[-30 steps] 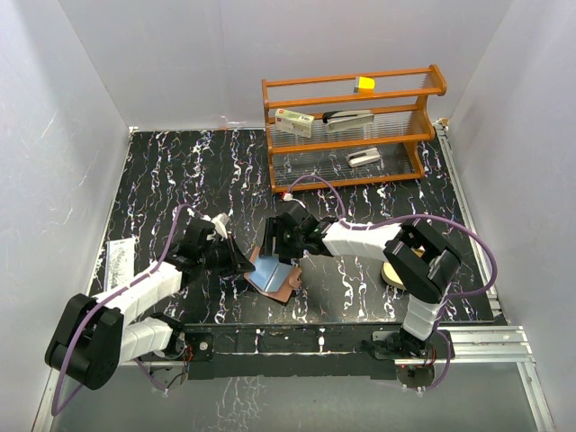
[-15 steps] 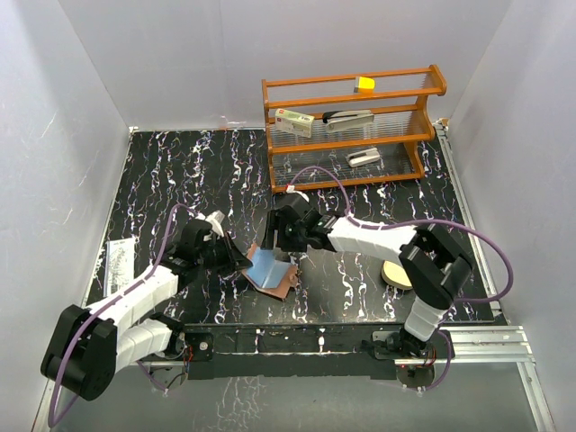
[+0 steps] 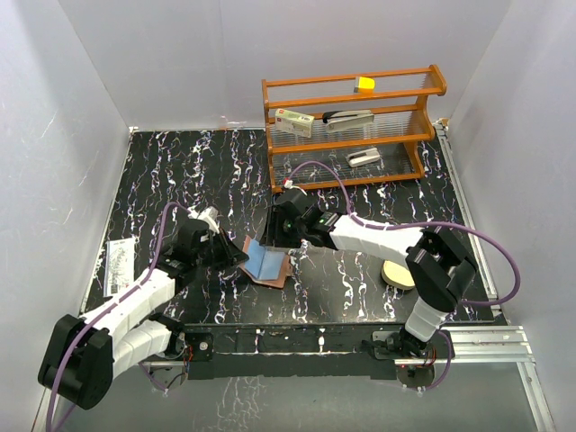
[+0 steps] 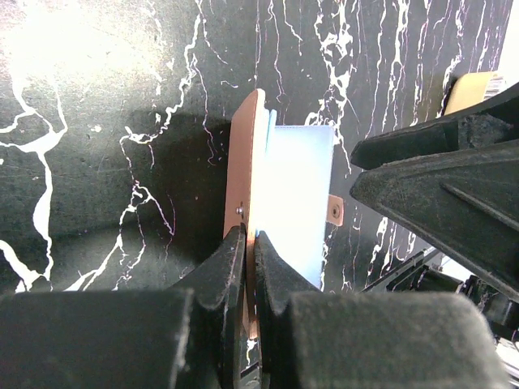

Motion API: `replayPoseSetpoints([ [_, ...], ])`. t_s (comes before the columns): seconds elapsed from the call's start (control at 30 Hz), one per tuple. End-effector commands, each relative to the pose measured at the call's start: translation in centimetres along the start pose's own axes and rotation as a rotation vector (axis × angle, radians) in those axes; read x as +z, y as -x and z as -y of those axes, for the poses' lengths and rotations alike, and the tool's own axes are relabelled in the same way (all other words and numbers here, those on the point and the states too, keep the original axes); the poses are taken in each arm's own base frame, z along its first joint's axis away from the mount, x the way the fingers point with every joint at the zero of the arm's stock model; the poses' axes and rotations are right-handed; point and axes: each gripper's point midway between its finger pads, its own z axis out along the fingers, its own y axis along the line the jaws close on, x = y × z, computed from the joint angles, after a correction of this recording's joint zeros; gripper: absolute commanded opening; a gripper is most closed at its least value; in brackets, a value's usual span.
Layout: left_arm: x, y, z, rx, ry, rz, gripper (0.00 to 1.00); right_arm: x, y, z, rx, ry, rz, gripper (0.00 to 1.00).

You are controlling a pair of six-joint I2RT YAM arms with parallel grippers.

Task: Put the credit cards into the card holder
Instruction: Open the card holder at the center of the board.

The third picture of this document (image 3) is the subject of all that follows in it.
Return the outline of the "pink leather card holder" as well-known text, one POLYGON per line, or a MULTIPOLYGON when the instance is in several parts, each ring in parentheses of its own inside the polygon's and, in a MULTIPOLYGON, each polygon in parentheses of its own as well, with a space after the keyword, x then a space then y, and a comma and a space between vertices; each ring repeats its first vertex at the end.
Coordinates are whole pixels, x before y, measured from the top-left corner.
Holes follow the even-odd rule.
POLYGON ((282 290, 289 277, 293 276, 293 266, 287 253, 261 246, 257 240, 246 236, 242 251, 248 260, 239 268, 257 285, 282 290))

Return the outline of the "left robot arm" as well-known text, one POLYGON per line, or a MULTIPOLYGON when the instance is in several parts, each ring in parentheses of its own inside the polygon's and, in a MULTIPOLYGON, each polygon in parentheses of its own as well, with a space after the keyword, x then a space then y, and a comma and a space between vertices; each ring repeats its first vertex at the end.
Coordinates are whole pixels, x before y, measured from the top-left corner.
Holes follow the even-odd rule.
POLYGON ((57 321, 39 384, 90 410, 113 380, 137 363, 158 354, 178 358, 186 345, 182 327, 160 318, 156 308, 189 285, 197 269, 221 270, 247 260, 210 217, 186 221, 133 287, 80 317, 67 314, 57 321))

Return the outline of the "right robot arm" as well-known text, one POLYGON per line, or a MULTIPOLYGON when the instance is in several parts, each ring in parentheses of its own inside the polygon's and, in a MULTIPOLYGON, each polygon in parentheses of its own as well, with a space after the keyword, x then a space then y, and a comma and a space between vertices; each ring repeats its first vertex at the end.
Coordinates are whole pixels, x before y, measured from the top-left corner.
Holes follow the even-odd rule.
POLYGON ((478 270, 475 258, 447 227, 386 227, 354 214, 323 211, 299 189, 274 199, 260 244, 298 248, 303 241, 317 248, 360 252, 400 266, 418 293, 403 327, 382 349, 401 356, 423 356, 433 336, 460 303, 478 270))

